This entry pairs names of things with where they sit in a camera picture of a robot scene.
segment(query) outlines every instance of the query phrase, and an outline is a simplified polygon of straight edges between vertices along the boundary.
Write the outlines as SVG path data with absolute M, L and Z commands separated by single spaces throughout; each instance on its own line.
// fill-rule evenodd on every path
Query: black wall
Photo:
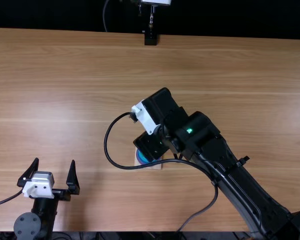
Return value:
M 105 0 L 0 0 L 0 27 L 104 31 Z M 149 8 L 138 17 L 129 0 L 109 0 L 109 32 L 141 33 Z M 300 0 L 172 0 L 157 7 L 160 34 L 300 39 Z

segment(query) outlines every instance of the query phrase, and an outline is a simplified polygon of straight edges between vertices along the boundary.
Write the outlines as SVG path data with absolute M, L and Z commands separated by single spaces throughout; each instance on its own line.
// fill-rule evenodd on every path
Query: wooden table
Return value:
M 55 231 L 174 231 L 211 201 L 194 168 L 121 170 L 107 162 L 110 122 L 168 87 L 191 114 L 207 114 L 248 171 L 291 212 L 300 211 L 300 40 L 0 29 L 0 200 L 19 191 L 35 157 L 65 188 L 72 159 L 79 196 L 60 202 Z M 111 132 L 114 160 L 133 165 L 140 123 Z M 0 206 L 0 231 L 30 212 L 19 196 Z M 185 231 L 247 231 L 221 193 Z

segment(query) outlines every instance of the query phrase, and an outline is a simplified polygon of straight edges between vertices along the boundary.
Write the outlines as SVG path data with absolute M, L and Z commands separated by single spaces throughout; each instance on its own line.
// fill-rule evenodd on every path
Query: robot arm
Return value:
M 168 149 L 204 168 L 241 214 L 256 240 L 300 240 L 300 211 L 290 213 L 248 173 L 211 120 L 201 112 L 188 116 L 167 88 L 132 107 L 145 132 L 134 140 L 149 160 Z
M 25 197 L 34 199 L 31 212 L 21 214 L 14 223 L 17 240 L 51 240 L 59 201 L 69 202 L 71 195 L 80 193 L 74 160 L 66 179 L 68 189 L 53 188 L 52 172 L 38 171 L 38 167 L 39 159 L 35 158 L 16 184 Z

